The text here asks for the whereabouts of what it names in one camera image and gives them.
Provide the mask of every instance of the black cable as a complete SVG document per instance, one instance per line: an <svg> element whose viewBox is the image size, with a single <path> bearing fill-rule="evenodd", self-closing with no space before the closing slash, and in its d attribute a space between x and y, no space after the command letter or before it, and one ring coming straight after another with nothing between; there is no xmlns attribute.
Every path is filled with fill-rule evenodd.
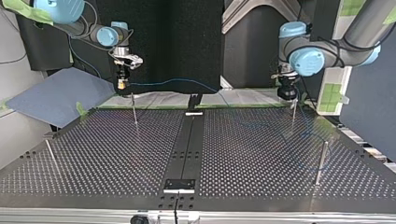
<svg viewBox="0 0 396 224"><path fill-rule="evenodd" d="M175 204L175 210L174 210L175 224L178 224L178 219L177 219L177 203L178 203L178 195L177 195L176 204Z"/></svg>
<svg viewBox="0 0 396 224"><path fill-rule="evenodd" d="M311 94L309 94L308 88L306 87L304 77L301 77L301 81L303 82L304 89L305 89L306 94L308 95L309 101L311 101L312 106L315 108L315 110L318 110L317 106L314 104L314 101L312 100Z"/></svg>
<svg viewBox="0 0 396 224"><path fill-rule="evenodd" d="M345 43L348 44L350 47L352 47L352 48L354 48L354 49L347 49L347 48L341 46L341 45L338 43L337 40L334 40L334 42L332 42L332 41L330 41L330 40L328 40L328 39L325 39L325 38L323 38L323 37L321 37L321 36L318 37L318 40L321 40L321 41L324 41L324 42L326 42L326 43L329 43L329 44L331 44L331 45L333 45L333 46L336 46L336 47L339 48L339 49L344 49L344 50L348 50L348 51L352 51L352 52L364 52L364 51L376 49L376 48L378 48L380 45L382 45L383 43L385 43L385 41L388 40L388 38L389 38L390 35L393 33L393 31L394 31L395 28L396 28L396 22L393 24L392 28L390 28L390 30L389 30L389 32L387 33L387 35L385 35L384 38L383 38L382 40L380 40L378 44L376 44L376 45L374 45L374 46L372 46L372 47L370 47L370 48L361 48L361 47L358 47L358 46L354 46L353 44L349 43L345 38L344 38Z"/></svg>
<svg viewBox="0 0 396 224"><path fill-rule="evenodd" d="M384 36L384 38L382 38L382 40L380 40L378 44L376 44L376 45L374 45L374 46L372 46L372 47L370 47L370 48L361 48L361 47L355 46L355 45L349 43L345 38L344 38L344 41L345 41L346 44L348 44L350 47L352 47L352 48L354 48L354 49L357 49L357 50L354 50L354 51L367 51L367 50L376 49L376 48L378 48L380 45L382 45L383 43L385 43L385 41L387 41L387 39L388 39L388 38L390 37L390 35L393 33L393 31L394 31L395 28L396 28L396 22L393 23L392 27L390 28L389 32Z"/></svg>
<svg viewBox="0 0 396 224"><path fill-rule="evenodd" d="M9 62L2 62L0 64L7 64L7 63L17 63L19 61L22 61L25 57L27 56L26 52L23 54L23 56L21 56L19 59L14 60L14 61L9 61Z"/></svg>
<svg viewBox="0 0 396 224"><path fill-rule="evenodd" d="M303 4L300 4L300 10L298 11L297 21L300 20L302 14L303 14Z"/></svg>

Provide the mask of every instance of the gray surface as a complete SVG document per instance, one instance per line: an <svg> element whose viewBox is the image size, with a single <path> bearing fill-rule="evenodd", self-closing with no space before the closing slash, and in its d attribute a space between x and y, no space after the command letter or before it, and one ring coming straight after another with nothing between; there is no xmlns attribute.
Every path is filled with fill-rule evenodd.
<svg viewBox="0 0 396 224"><path fill-rule="evenodd" d="M352 70L340 120L354 133L396 161L396 32L384 43L379 58Z"/></svg>
<svg viewBox="0 0 396 224"><path fill-rule="evenodd" d="M307 120L298 112L292 126L288 108L206 110L201 166L186 164L198 174L193 210L395 213L396 175L326 119ZM320 138L330 153L315 187Z"/></svg>
<svg viewBox="0 0 396 224"><path fill-rule="evenodd" d="M29 117L63 128L79 117L78 102L85 110L89 110L113 94L111 83L76 68L68 68L9 100L7 106Z"/></svg>
<svg viewBox="0 0 396 224"><path fill-rule="evenodd" d="M138 111L138 132L131 110L99 110L51 141L57 162L42 145L0 171L0 207L396 213L396 175L305 113L292 125L286 107ZM320 138L330 153L315 188ZM162 186L180 169L197 188L175 204Z"/></svg>
<svg viewBox="0 0 396 224"><path fill-rule="evenodd" d="M0 171L0 207L157 209L182 111L100 110Z"/></svg>

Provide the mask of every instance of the green tape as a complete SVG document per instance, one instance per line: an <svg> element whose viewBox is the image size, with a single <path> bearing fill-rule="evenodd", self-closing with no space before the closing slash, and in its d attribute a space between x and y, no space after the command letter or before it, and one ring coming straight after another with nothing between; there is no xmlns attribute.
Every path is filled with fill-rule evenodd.
<svg viewBox="0 0 396 224"><path fill-rule="evenodd" d="M7 110L8 106L6 105L6 102L8 101L8 99L0 101L0 110Z"/></svg>
<svg viewBox="0 0 396 224"><path fill-rule="evenodd" d="M88 114L88 111L84 109L84 106L80 102L76 103L76 110L78 111L79 115L82 117Z"/></svg>
<svg viewBox="0 0 396 224"><path fill-rule="evenodd" d="M341 16L356 16L364 5L365 0L344 0Z"/></svg>
<svg viewBox="0 0 396 224"><path fill-rule="evenodd" d="M5 8L18 12L28 19L53 25L53 20L47 11L30 7L22 0L3 0L3 5Z"/></svg>
<svg viewBox="0 0 396 224"><path fill-rule="evenodd" d="M387 18L384 21L384 25L389 25L396 22L396 7L393 8L393 10L389 13Z"/></svg>
<svg viewBox="0 0 396 224"><path fill-rule="evenodd" d="M341 101L341 84L325 84L321 96L319 111L335 112L338 103Z"/></svg>

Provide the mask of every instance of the thin wire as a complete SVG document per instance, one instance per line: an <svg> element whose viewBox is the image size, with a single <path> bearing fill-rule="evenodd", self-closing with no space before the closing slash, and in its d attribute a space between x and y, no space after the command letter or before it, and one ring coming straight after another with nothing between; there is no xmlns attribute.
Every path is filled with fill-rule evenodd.
<svg viewBox="0 0 396 224"><path fill-rule="evenodd" d="M2 7L0 7L0 13L4 17L4 19L6 19L7 22L9 23L9 25L12 26L12 28L15 29L15 31L19 33L20 30L14 25L14 23L12 23L12 21L9 19L9 17L7 16L7 14L3 10L4 9ZM0 62L0 65L1 64L8 64L8 63L17 63L19 61L22 61L26 56L27 56L27 53L25 51L25 53L19 59L12 60L12 61L9 61L9 62Z"/></svg>
<svg viewBox="0 0 396 224"><path fill-rule="evenodd" d="M104 50L104 51L111 51L111 50L113 50L114 48L111 48L111 49L105 49L105 48L101 48L101 47L99 47L99 46L97 46L97 45L94 45L93 43L91 43L90 41L88 41L88 40L85 40L85 39L79 39L79 40L81 40L82 42L84 42L84 43L86 43L86 44L89 44L89 45L91 45L91 46L93 46L94 48L96 48L96 49L100 49L100 50Z"/></svg>
<svg viewBox="0 0 396 224"><path fill-rule="evenodd" d="M300 4L300 10L298 12L297 21L300 20L302 14L303 14L303 3Z"/></svg>
<svg viewBox="0 0 396 224"><path fill-rule="evenodd" d="M13 114L15 112L16 112L15 110L10 111L10 112L6 113L5 115L0 116L0 119L5 118L6 116L11 115L11 114Z"/></svg>
<svg viewBox="0 0 396 224"><path fill-rule="evenodd" d="M167 83L170 83L170 82L174 82L174 81L192 82L192 83L198 84L198 85L200 85L200 86L202 86L202 87L205 87L205 88L207 88L207 89L210 90L210 91L216 92L216 93L219 94L219 96L220 96L221 99L224 101L224 103L225 103L228 107L231 107L231 106L228 104L228 102L225 100L224 96L223 96L220 92L218 92L217 90L215 90L215 89L213 89L213 88L207 86L207 85L204 84L204 83L201 83L201 82L196 81L196 80L193 80L193 79L187 79L187 78L179 78L179 77L176 77L176 78L171 78L171 79L166 80L166 81L163 81L163 82L154 82L154 83L135 83L135 82L133 82L133 83L130 83L130 84L133 85L133 86L161 86L161 85L164 85L164 84L167 84ZM302 114L303 114L303 116L304 116L304 121L305 121L306 128L308 129L309 123L308 123L308 120L307 120L307 118L306 118L305 112L303 111L303 109L301 108L300 105L299 105L299 107L300 107L300 110L301 110L301 112L302 112ZM249 127L256 127L256 128L257 128L258 126L265 126L265 127L267 127L268 129L271 129L272 131L274 131L275 133L277 133L277 134L282 138L282 141L285 143L285 145L286 145L287 148L292 149L292 147L291 147L291 145L290 145L290 142L288 141L288 139L286 138L286 136L285 136L283 133L281 133L279 130L277 130L277 129L271 127L270 125L268 125L268 124L266 124L266 123L259 123L259 125L257 125L257 124L251 124L251 123L244 123L244 122L240 122L238 119L236 119L236 121L237 121L238 123L242 124L242 125L249 126ZM306 132L303 132L303 133L300 134L300 136L301 136L302 138L305 138L305 137L307 137L307 136L309 136L309 135L315 136L315 137L317 137L318 139L320 139L321 141L326 142L326 140L325 140L323 137L319 136L318 134L309 132L309 131L306 131ZM326 170L326 169L328 168L328 166L329 166L329 164L330 164L330 162L331 162L331 148L328 147L328 149L329 149L328 154L330 155L330 156L329 156L329 159L328 159L326 165L324 165L323 168L321 168L321 169L306 166L305 164L303 164L303 163L301 163L301 162L299 162L299 161L297 161L297 163L299 164L300 168L304 168L304 169L307 169L307 170L310 170L310 171L315 171L315 172L316 172L316 171L324 171L324 170Z"/></svg>
<svg viewBox="0 0 396 224"><path fill-rule="evenodd" d="M18 27L11 21L11 19L7 16L7 14L4 12L4 9L3 9L2 7L0 7L0 13L1 13L1 15L3 16L3 18L6 19L6 20L8 21L9 25L11 25L11 26L14 28L14 30L15 30L16 32L19 33L20 30L19 30Z"/></svg>
<svg viewBox="0 0 396 224"><path fill-rule="evenodd" d="M95 26L97 25L97 23L98 23L98 13L96 12L95 7L94 7L91 3L85 1L85 4L91 7L91 9L92 9L92 11L93 11L93 13L94 13L94 15L95 15L95 22L93 23L93 27L95 27ZM94 30L94 29L91 29L91 26L88 24L87 20L85 20L85 18L84 18L83 16L81 16L81 18L86 22L86 30L87 30L88 32L87 32L86 34L78 35L78 36L72 35L72 38L73 38L73 39L82 39L82 38L85 38L85 37L91 35L92 32L93 32L93 30Z"/></svg>
<svg viewBox="0 0 396 224"><path fill-rule="evenodd" d="M395 28L396 28L396 22L393 24L392 28L390 28L390 30L389 30L389 32L387 33L387 35L385 35L385 37L384 37L382 40L380 40L378 44L376 44L376 45L374 45L374 46L372 46L372 47L370 47L370 48L360 48L360 47L358 47L358 46L354 46L354 45L348 43L345 39L344 39L345 43L348 44L350 47L352 47L352 48L354 48L354 49L347 49L347 48L345 48L345 47L343 47L343 46L340 46L339 43L338 43L336 40L335 40L335 42L336 42L337 44L335 44L335 43L333 43L332 41L330 41L330 40L328 40L328 39L325 39L325 38L323 38L323 37L321 37L321 36L318 36L318 40L325 41L326 43L329 43L329 44L335 46L335 47L338 48L338 49L344 49L344 50L348 50L348 51L352 51L352 52L364 52L364 51L376 49L376 48L378 48L380 45L384 44L384 43L389 39L390 35L393 33L393 31L394 31Z"/></svg>
<svg viewBox="0 0 396 224"><path fill-rule="evenodd" d="M314 101L312 100L311 94L309 94L308 88L306 87L304 77L301 77L301 81L303 82L304 89L305 89L305 91L306 91L306 94L307 94L308 97L309 97L309 100L310 100L311 103L312 103L312 106L315 108L315 110L318 110L318 109L317 109L317 106L314 104Z"/></svg>
<svg viewBox="0 0 396 224"><path fill-rule="evenodd" d="M19 62L19 61L22 61L26 56L27 56L27 53L25 52L25 53L23 54L23 56L21 56L19 59L16 59L16 60L13 60L13 61L9 61L9 62L1 62L0 65L1 65L1 64L7 64L7 63L17 63L17 62Z"/></svg>
<svg viewBox="0 0 396 224"><path fill-rule="evenodd" d="M92 68L92 69L95 71L95 73L97 74L97 76L98 76L99 78L102 78L100 72L99 72L92 64L86 62L85 60L83 60L82 58L80 58L80 57L76 54L76 52L75 52L74 49L73 49L72 41L71 41L70 36L69 36L67 39L68 39L68 41L69 41L69 48L70 48L70 50L72 51L72 53L74 54L74 56L75 56L76 58L78 58L80 61L82 61L82 62L84 62L85 64L87 64L90 68Z"/></svg>

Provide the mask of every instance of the robot end effector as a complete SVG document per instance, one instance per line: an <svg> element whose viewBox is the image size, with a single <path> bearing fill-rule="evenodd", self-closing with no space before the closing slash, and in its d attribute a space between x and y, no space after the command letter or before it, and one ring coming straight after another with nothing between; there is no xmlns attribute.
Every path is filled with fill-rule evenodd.
<svg viewBox="0 0 396 224"><path fill-rule="evenodd" d="M87 22L82 16L86 5L89 5L95 13L95 23ZM33 7L48 12L54 27L65 31L71 38L110 47L106 50L118 68L119 90L126 88L130 70L136 69L143 63L140 57L130 53L129 38L133 30L128 29L128 24L122 21L113 21L110 27L97 24L98 15L90 3L84 0L35 0Z"/></svg>
<svg viewBox="0 0 396 224"><path fill-rule="evenodd" d="M311 42L309 28L301 21L285 23L279 34L278 96L294 100L294 84L300 76L310 77L322 68L360 66L374 62L381 46L395 28L392 16L396 0L367 0L339 40Z"/></svg>

